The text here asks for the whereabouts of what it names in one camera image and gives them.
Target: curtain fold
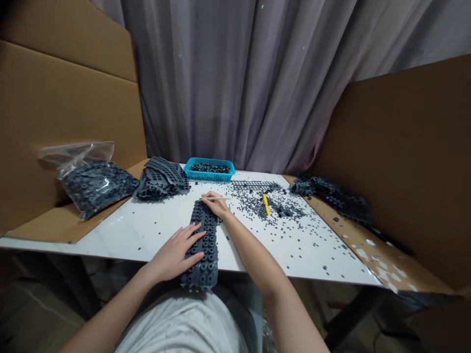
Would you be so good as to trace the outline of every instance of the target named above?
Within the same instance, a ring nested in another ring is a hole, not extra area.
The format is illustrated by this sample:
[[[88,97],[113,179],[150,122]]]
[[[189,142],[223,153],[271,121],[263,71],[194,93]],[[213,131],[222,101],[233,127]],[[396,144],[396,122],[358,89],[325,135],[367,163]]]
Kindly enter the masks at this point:
[[[149,156],[183,163],[301,172],[350,81],[471,51],[467,0],[91,1],[135,40]]]

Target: blue plastic basket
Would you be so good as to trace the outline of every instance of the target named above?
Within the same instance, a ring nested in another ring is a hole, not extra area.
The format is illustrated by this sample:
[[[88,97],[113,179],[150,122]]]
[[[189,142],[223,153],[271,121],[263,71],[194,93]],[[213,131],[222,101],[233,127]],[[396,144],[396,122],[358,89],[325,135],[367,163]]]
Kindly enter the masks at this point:
[[[220,165],[229,167],[230,173],[223,174],[223,173],[210,173],[210,172],[197,172],[191,171],[190,167],[193,164],[198,163],[209,163],[211,165]],[[211,181],[223,181],[228,182],[231,181],[233,175],[236,175],[236,169],[234,168],[234,164],[231,161],[224,160],[224,159],[211,159],[211,158],[190,158],[185,165],[184,168],[185,172],[188,174],[189,179],[193,180],[211,180]]]

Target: table leg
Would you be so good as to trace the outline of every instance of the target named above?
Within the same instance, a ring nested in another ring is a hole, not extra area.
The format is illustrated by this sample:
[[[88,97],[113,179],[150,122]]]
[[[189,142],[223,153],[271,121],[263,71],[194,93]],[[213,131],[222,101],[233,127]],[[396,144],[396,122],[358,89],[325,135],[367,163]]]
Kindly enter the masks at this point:
[[[64,276],[53,265],[48,257],[41,252],[17,252],[16,258],[64,304],[75,311],[83,319],[90,316],[85,313],[70,287],[65,283]]]
[[[102,307],[80,256],[50,253],[47,257],[62,273],[83,311],[92,318]]]
[[[379,307],[391,291],[365,286],[356,298],[326,326],[325,344],[333,352],[351,331],[372,311]]]

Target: white table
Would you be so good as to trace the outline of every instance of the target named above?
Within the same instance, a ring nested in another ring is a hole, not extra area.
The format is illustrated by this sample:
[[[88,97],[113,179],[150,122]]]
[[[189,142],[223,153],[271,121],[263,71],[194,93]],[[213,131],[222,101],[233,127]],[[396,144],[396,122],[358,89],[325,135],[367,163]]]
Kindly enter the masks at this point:
[[[284,188],[289,186],[283,176],[266,173],[238,171],[232,180],[270,181]],[[232,193],[232,186],[227,183],[198,181],[196,185],[191,180],[190,185],[187,195],[178,195],[164,202],[141,203],[130,199],[76,244],[3,237],[0,238],[0,247],[149,261],[180,226],[188,225],[194,202],[201,194],[209,190],[223,195]],[[292,218],[279,218],[272,210],[268,216],[273,223],[270,225],[267,220],[238,209],[247,204],[248,199],[260,198],[257,191],[238,192],[238,195],[228,201],[229,207],[272,253],[288,276],[382,286],[302,197],[289,192],[286,195],[280,192],[269,194],[269,198],[288,202],[306,214],[297,223]],[[217,227],[216,236],[219,269],[245,271],[224,224]]]

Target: yellow marker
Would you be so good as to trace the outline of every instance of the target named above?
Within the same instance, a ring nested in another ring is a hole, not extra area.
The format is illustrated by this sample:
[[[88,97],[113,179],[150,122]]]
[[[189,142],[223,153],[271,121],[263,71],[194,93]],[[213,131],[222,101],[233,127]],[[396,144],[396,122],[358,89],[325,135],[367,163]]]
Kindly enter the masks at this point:
[[[265,201],[265,208],[267,215],[270,215],[270,208],[268,207],[268,201],[266,200],[266,194],[263,194],[263,201]]]

